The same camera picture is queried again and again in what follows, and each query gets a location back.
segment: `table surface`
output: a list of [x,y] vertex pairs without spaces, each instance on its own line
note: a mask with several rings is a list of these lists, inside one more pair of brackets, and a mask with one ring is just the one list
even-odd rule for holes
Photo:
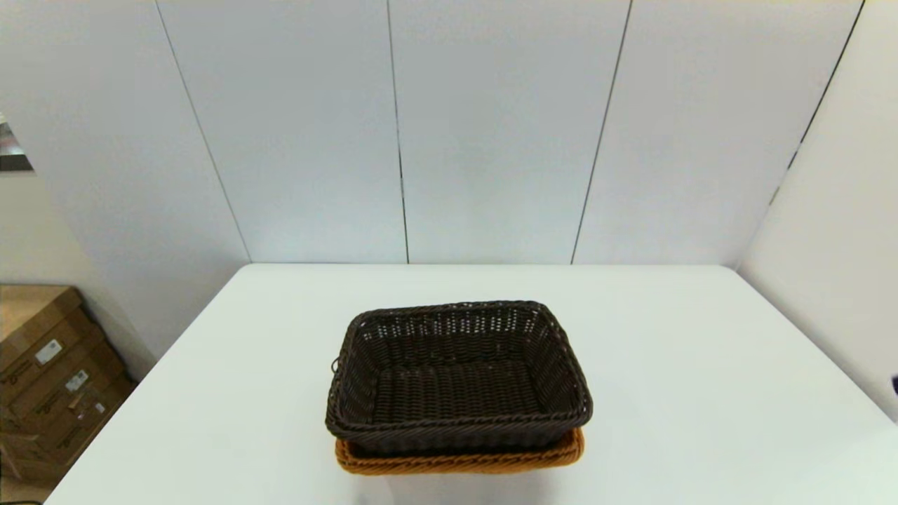
[[[374,308],[533,299],[594,398],[572,466],[363,477],[324,427],[330,363]],[[898,427],[720,267],[240,270],[48,505],[898,503]]]

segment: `wicker basket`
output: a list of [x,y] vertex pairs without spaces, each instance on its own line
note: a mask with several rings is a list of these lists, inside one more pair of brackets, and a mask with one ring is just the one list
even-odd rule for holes
[[580,428],[566,433],[545,449],[486,454],[370,457],[358,446],[337,440],[337,463],[351,474],[517,474],[540,468],[570,465],[583,455]]
[[567,335],[536,302],[366,312],[337,365],[328,430],[383,456],[547,447],[593,413]]

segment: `white wall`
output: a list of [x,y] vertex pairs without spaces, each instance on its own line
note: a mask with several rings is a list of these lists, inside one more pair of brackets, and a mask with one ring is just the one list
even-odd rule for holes
[[76,286],[132,377],[156,362],[33,173],[0,173],[0,282]]
[[404,263],[386,2],[159,7],[252,260]]
[[0,110],[160,357],[249,261],[155,3],[0,3]]
[[580,263],[735,261],[858,0],[637,0],[613,92],[626,0],[161,4],[0,2],[0,110],[156,357],[251,256],[568,262],[585,212]]
[[896,27],[867,1],[739,272],[898,421]]
[[391,0],[411,262],[570,262],[628,7]]
[[859,0],[636,0],[577,263],[735,266]]

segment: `floor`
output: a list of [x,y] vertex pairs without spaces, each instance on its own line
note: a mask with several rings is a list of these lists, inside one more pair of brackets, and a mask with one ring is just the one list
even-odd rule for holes
[[44,501],[53,488],[47,485],[23,483],[12,477],[0,477],[0,501]]

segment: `cardboard box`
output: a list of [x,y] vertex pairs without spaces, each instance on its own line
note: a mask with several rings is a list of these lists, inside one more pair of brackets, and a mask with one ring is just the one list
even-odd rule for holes
[[81,305],[69,286],[0,285],[0,370]]
[[3,431],[41,433],[66,407],[91,385],[104,389],[124,371],[121,359],[94,326],[91,335],[44,372],[8,407],[0,406]]
[[128,376],[120,374],[101,391],[86,387],[39,435],[0,434],[13,466],[21,461],[65,465],[80,454],[133,389]]
[[4,475],[14,475],[20,481],[26,483],[47,483],[56,485],[63,477],[66,476],[72,465],[55,465],[52,463],[41,463],[40,461],[16,461],[3,462],[0,465]]
[[9,367],[0,370],[0,403],[8,405],[46,368],[62,359],[81,339],[90,334],[92,323],[76,308],[38,339]]

